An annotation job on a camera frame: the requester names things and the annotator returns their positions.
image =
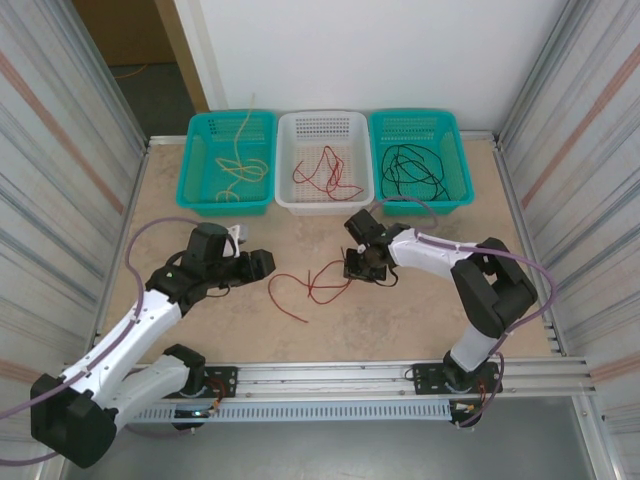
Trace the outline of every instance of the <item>red wire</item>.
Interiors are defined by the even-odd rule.
[[[316,282],[318,281],[318,278],[320,277],[320,275],[322,275],[327,268],[329,268],[331,265],[335,265],[337,263],[343,264],[343,260],[334,260],[333,262],[329,262],[327,263],[324,268],[322,270],[320,270],[314,277],[313,279],[311,279],[311,271],[309,270],[308,274],[307,274],[307,282],[305,283],[303,280],[300,280],[298,277],[295,277],[294,275],[291,275],[289,273],[279,273],[277,275],[274,275],[273,277],[271,277],[271,279],[269,280],[269,283],[267,284],[267,291],[269,292],[269,297],[271,298],[271,301],[273,302],[273,304],[276,306],[276,308],[278,310],[280,310],[282,313],[284,313],[285,315],[289,315],[292,318],[295,318],[296,320],[299,320],[303,323],[309,323],[308,320],[305,320],[304,318],[301,318],[291,312],[286,311],[284,308],[282,308],[280,306],[280,304],[276,301],[273,292],[271,291],[271,284],[273,283],[273,281],[278,278],[278,277],[287,277],[287,278],[291,278],[293,280],[295,280],[296,282],[298,282],[300,285],[302,285],[303,287],[307,288],[307,297],[311,298],[311,300],[313,300],[316,304],[318,305],[327,305],[331,302],[333,302],[336,298],[338,298],[340,295],[342,295],[344,293],[344,291],[349,287],[349,285],[351,285],[351,280],[347,280],[345,283],[343,283],[342,285],[316,285]],[[316,288],[322,288],[322,289],[339,289],[339,291],[333,296],[331,297],[329,300],[318,300],[314,295],[313,295],[313,290]]]
[[[335,161],[335,164],[333,166],[331,165],[329,154],[327,152],[331,152],[331,154],[333,155],[333,159]],[[325,188],[321,188],[318,185],[316,185],[312,179],[318,173],[318,170],[320,169],[320,165],[322,165],[322,162],[324,160],[327,161],[327,166],[331,171],[331,175],[329,175],[329,179],[327,180],[327,185],[325,186]],[[357,197],[362,192],[364,192],[364,188],[359,187],[357,185],[351,185],[351,184],[341,185],[340,184],[340,180],[342,179],[342,172],[344,170],[344,160],[342,160],[338,155],[336,155],[336,152],[334,152],[329,145],[326,145],[322,150],[322,157],[320,157],[320,161],[316,165],[316,168],[311,174],[311,176],[307,177],[300,171],[300,166],[302,165],[302,163],[303,163],[302,161],[298,163],[296,168],[293,170],[293,175],[291,175],[291,178],[293,179],[293,181],[297,184],[310,183],[316,190],[326,193],[331,200],[335,200],[338,202],[346,202],[348,200],[351,200],[354,197]],[[304,180],[296,180],[296,173],[299,174]],[[332,193],[338,188],[357,188],[358,191],[346,198],[336,198],[332,195]]]
[[[224,387],[224,382],[222,382],[222,380],[213,377],[207,377],[205,383],[209,385],[212,390],[214,390],[214,385],[212,385],[212,383],[215,383],[218,386],[218,390],[220,391],[220,395],[218,395],[218,401],[227,396],[227,389]]]

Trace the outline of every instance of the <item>white wall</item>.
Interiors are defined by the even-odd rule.
[[[501,127],[566,0],[176,0],[211,109],[451,110]]]

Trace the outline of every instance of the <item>corrugated metal wall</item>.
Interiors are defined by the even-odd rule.
[[[66,2],[0,2],[0,411],[92,334],[144,152],[114,85]],[[1,457],[42,452],[28,419]]]
[[[556,320],[640,478],[640,2],[574,2],[501,134]]]

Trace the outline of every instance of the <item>basket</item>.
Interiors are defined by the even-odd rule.
[[[343,162],[340,187],[332,190],[331,168],[338,159]],[[375,192],[365,117],[342,111],[283,115],[278,123],[275,185],[276,202],[294,215],[347,215],[369,205]]]
[[[239,181],[232,194],[224,192],[237,177],[233,163],[225,171],[217,159],[235,161],[234,139],[247,118],[247,111],[202,113],[189,122],[176,202],[203,217],[223,215],[261,215],[273,199],[276,116],[271,112],[251,112],[238,137],[242,166],[255,166],[257,159],[268,167],[259,181]],[[258,180],[259,177],[245,175]]]
[[[398,194],[415,197],[440,215],[473,201],[471,175],[451,113],[378,111],[369,122],[378,200]],[[383,208],[387,215],[428,215],[412,202],[392,201]]]

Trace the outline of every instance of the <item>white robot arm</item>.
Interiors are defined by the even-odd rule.
[[[227,229],[199,224],[187,249],[173,255],[146,283],[137,317],[134,305],[96,347],[58,378],[45,374],[33,384],[31,398],[36,398],[81,376],[31,407],[33,438],[86,468],[104,455],[116,434],[148,405],[178,391],[198,393],[204,383],[205,359],[182,345],[168,348],[144,370],[129,373],[210,288],[246,285],[275,270],[271,253],[240,251],[246,237],[245,226]]]
[[[443,360],[452,391],[469,390],[500,337],[538,298],[514,260],[460,249],[484,247],[508,252],[495,238],[481,244],[456,243],[418,233],[404,224],[386,228],[366,210],[353,215],[345,227],[358,243],[358,249],[346,252],[346,278],[380,282],[386,279],[387,269],[393,273],[395,267],[414,267],[456,285],[471,325]],[[493,283],[487,278],[491,275],[495,275]]]

